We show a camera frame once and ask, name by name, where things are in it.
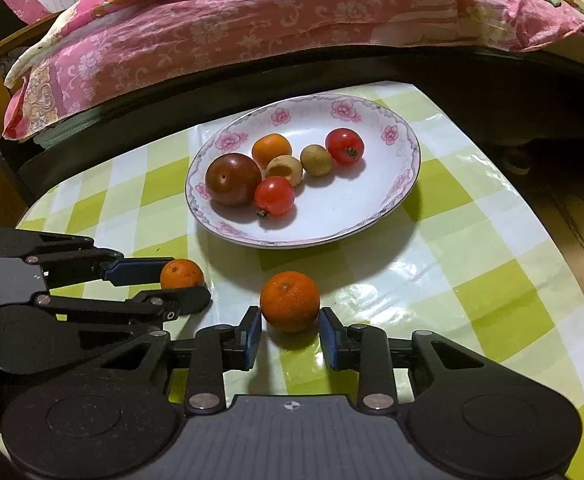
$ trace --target white plate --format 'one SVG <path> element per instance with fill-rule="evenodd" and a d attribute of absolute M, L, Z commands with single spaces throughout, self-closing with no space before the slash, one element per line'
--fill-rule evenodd
<path fill-rule="evenodd" d="M 335 128 L 355 130 L 365 143 L 363 159 L 327 176 L 304 174 L 294 208 L 281 218 L 261 220 L 254 206 L 225 208 L 210 201 L 208 167 L 218 156 L 250 156 L 252 145 L 277 132 L 299 158 L 309 144 L 325 144 Z M 185 192 L 194 217 L 211 233 L 248 247 L 291 249 L 345 238 L 396 208 L 412 189 L 421 165 L 419 143 L 409 124 L 367 99 L 315 94 L 258 108 L 211 137 L 192 160 Z"/>

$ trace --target dark brown tomato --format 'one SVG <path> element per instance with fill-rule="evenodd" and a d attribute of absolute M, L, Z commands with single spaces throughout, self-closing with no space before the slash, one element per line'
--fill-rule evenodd
<path fill-rule="evenodd" d="M 249 156 L 226 153 L 216 158 L 206 171 L 206 189 L 220 205 L 248 205 L 261 183 L 261 170 Z"/>

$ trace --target black bed frame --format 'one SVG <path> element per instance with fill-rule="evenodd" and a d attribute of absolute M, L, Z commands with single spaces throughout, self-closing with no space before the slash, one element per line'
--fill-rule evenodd
<path fill-rule="evenodd" d="M 27 203 L 100 162 L 195 124 L 292 96 L 391 80 L 412 83 L 468 136 L 513 128 L 528 137 L 584 133 L 584 66 L 545 52 L 475 47 L 340 46 L 174 78 L 57 126 L 72 136 L 43 150 L 0 140 L 0 164 Z"/>

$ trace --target orange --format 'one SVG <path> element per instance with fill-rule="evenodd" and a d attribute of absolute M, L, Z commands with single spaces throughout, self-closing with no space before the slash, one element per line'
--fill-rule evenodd
<path fill-rule="evenodd" d="M 300 332 L 319 315 L 319 288 L 308 276 L 287 270 L 273 276 L 261 290 L 261 313 L 282 332 Z"/>
<path fill-rule="evenodd" d="M 172 260 L 161 271 L 161 288 L 184 288 L 204 283 L 201 268 L 185 258 Z"/>
<path fill-rule="evenodd" d="M 281 155 L 292 155 L 290 142 L 281 134 L 261 137 L 252 147 L 252 158 L 262 170 L 268 167 L 273 158 Z"/>

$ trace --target plastic tablecloth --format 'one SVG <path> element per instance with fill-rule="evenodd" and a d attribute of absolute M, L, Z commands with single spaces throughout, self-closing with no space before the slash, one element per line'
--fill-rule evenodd
<path fill-rule="evenodd" d="M 237 324 L 283 270 L 316 280 L 322 305 L 348 325 L 389 336 L 434 330 L 561 392 L 584 427 L 584 297 L 539 220 L 489 159 L 414 86 L 380 82 L 333 91 L 391 108 L 422 149 L 418 181 L 403 204 L 360 234 L 302 250 L 233 245 L 197 225 L 184 198 L 190 158 L 236 116 L 200 124 L 84 171 L 51 189 L 24 229 L 93 237 L 126 256 L 195 260 L 213 304 L 167 323 L 174 338 L 203 326 Z M 56 294 L 123 300 L 147 286 L 90 282 Z M 329 372 L 316 332 L 281 336 L 264 324 L 250 372 L 227 372 L 226 393 L 354 394 L 354 372 Z M 185 371 L 170 396 L 183 395 Z M 396 371 L 400 399 L 411 390 Z M 568 476 L 584 480 L 584 436 Z"/>

